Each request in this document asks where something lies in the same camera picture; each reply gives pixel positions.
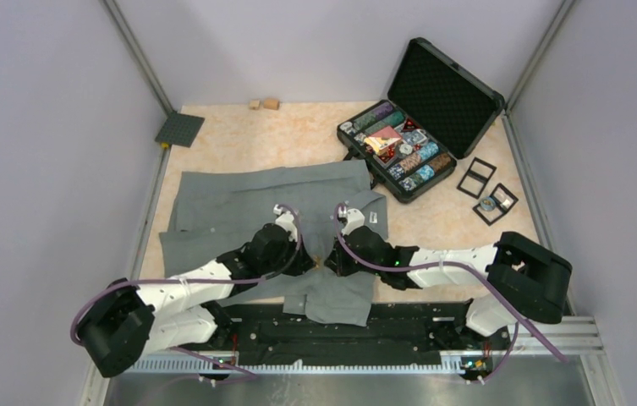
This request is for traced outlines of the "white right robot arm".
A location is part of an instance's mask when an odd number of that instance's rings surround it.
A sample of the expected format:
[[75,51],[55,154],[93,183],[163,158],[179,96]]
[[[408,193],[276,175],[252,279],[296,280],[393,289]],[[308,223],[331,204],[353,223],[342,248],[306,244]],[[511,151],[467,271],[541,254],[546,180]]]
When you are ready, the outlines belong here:
[[563,318],[572,264],[517,232],[493,244],[464,250],[429,250],[388,243],[366,224],[359,209],[338,204],[336,231],[326,265],[339,276],[370,273],[397,290],[435,286],[482,286],[487,294],[470,299],[455,326],[458,342],[479,348],[493,333],[512,324],[533,331],[535,323],[556,325]]

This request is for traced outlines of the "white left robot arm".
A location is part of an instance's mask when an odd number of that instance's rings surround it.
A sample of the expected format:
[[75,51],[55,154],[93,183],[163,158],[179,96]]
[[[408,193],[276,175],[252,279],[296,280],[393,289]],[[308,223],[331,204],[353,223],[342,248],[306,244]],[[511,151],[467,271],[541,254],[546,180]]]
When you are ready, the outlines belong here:
[[275,220],[251,241],[192,271],[112,282],[78,311],[69,330],[72,342],[88,353],[104,377],[120,375],[149,354],[188,343],[225,347],[231,321],[220,300],[312,266],[296,211],[276,205],[273,212]]

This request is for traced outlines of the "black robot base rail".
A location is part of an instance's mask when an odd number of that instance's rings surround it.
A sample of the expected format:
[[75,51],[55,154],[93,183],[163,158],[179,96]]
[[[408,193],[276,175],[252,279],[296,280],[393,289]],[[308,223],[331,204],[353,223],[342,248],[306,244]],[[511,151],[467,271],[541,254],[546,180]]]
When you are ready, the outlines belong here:
[[164,350],[137,361],[132,373],[227,375],[227,363],[257,375],[460,374],[487,372],[505,354],[552,353],[524,327],[489,338],[458,335],[461,303],[375,304],[365,327],[320,324],[283,312],[280,304],[228,308],[231,324],[190,355]]

